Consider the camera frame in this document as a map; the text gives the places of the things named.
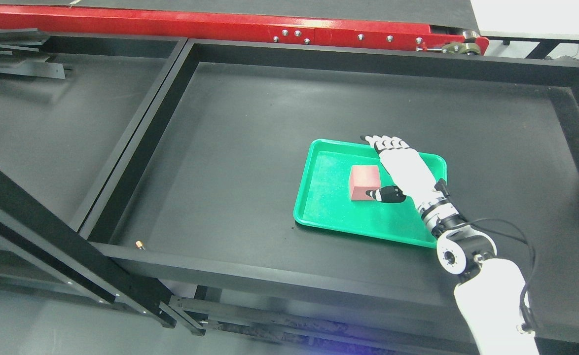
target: gray floor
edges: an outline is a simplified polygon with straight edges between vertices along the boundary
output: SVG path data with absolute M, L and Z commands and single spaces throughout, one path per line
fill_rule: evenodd
M 535 43 L 493 42 L 488 56 L 523 58 Z M 579 58 L 579 45 L 561 45 L 551 56 Z M 193 337 L 181 326 L 161 328 L 145 317 L 87 306 L 0 293 L 0 354 L 20 355 L 174 355 L 318 354 L 252 341 L 229 333 Z

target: robotic hand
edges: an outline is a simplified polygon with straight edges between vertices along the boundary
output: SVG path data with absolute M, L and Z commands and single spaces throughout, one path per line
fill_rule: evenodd
M 445 182 L 436 182 L 418 151 L 397 137 L 364 137 L 405 195 L 414 200 L 425 226 L 436 236 L 441 266 L 458 275 L 454 288 L 459 310 L 481 355 L 538 354 L 534 333 L 524 331 L 520 294 L 524 277 L 510 260 L 497 258 L 493 240 L 476 230 L 449 200 Z M 392 186 L 369 191 L 388 202 Z

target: red foam block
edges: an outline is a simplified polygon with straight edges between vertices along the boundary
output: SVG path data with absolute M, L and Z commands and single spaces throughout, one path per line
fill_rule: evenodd
M 379 178 L 379 167 L 376 165 L 354 165 L 349 177 L 349 191 L 351 201 L 374 201 L 366 195 L 369 190 L 382 187 Z

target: black cable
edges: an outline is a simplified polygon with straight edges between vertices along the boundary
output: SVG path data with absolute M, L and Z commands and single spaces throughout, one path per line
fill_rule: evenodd
M 506 234 L 503 232 L 499 232 L 499 231 L 495 231 L 493 229 L 488 229 L 485 227 L 480 227 L 479 225 L 477 225 L 476 223 L 478 222 L 483 222 L 483 221 L 497 221 L 497 222 L 503 222 L 505 224 L 510 225 L 511 227 L 515 228 L 515 230 L 517 230 L 517 232 L 520 234 L 520 236 L 522 238 L 519 238 L 517 236 L 513 236 L 511 234 Z M 464 224 L 460 224 L 460 225 L 456 225 L 454 227 L 451 228 L 447 228 L 445 229 L 445 231 L 452 231 L 454 229 L 460 229 L 462 227 L 466 227 L 467 225 L 471 225 L 472 227 L 476 227 L 477 229 L 481 230 L 481 231 L 485 231 L 485 232 L 490 232 L 490 233 L 494 233 L 500 236 L 505 236 L 507 238 L 511 238 L 512 240 L 516 240 L 519 241 L 520 243 L 523 243 L 526 245 L 526 247 L 528 247 L 529 250 L 529 257 L 531 259 L 531 272 L 529 273 L 528 278 L 526 279 L 525 283 L 524 283 L 524 287 L 522 288 L 522 292 L 520 292 L 520 311 L 522 312 L 522 315 L 524 316 L 524 323 L 525 323 L 525 327 L 524 330 L 533 330 L 535 329 L 535 318 L 533 317 L 533 312 L 531 311 L 530 307 L 526 306 L 526 292 L 528 292 L 528 288 L 531 285 L 531 280 L 533 279 L 533 274 L 535 274 L 535 269 L 537 268 L 537 261 L 538 259 L 536 258 L 536 254 L 535 254 L 535 248 L 533 247 L 533 245 L 531 243 L 529 243 L 528 239 L 526 238 L 526 235 L 524 234 L 524 232 L 522 232 L 522 230 L 517 227 L 517 225 L 513 224 L 512 222 L 509 222 L 508 220 L 504 220 L 501 218 L 479 218 L 476 220 L 472 220 L 470 222 L 466 222 Z

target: green tray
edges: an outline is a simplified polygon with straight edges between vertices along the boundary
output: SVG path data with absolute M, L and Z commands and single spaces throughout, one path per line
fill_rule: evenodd
M 447 180 L 447 164 L 438 155 L 419 153 L 436 180 Z M 382 186 L 393 184 L 379 157 L 367 144 L 315 140 L 309 148 L 303 180 L 294 206 L 294 219 L 310 227 L 331 229 L 436 248 L 411 198 L 400 204 L 351 201 L 351 166 L 376 165 Z

